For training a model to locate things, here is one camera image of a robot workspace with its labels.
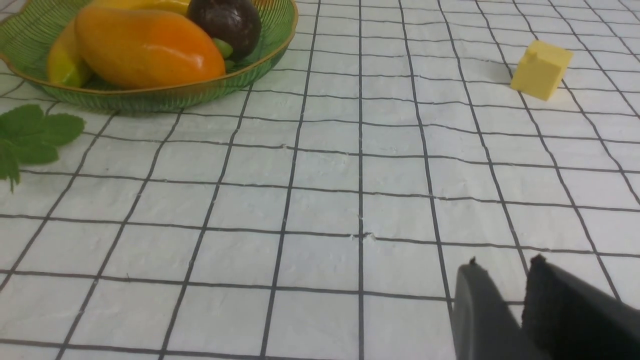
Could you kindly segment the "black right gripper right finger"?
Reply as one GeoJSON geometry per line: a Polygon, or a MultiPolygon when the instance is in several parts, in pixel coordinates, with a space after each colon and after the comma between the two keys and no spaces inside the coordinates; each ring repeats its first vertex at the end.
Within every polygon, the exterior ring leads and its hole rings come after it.
{"type": "Polygon", "coordinates": [[[640,312],[542,255],[530,260],[521,328],[552,360],[637,360],[640,312]]]}

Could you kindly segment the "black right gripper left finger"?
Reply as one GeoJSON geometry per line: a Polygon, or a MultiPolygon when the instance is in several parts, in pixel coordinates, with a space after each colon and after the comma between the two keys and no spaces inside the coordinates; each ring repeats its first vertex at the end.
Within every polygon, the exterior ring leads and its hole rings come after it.
{"type": "Polygon", "coordinates": [[[476,258],[457,270],[452,335],[457,360],[544,360],[476,258]]]}

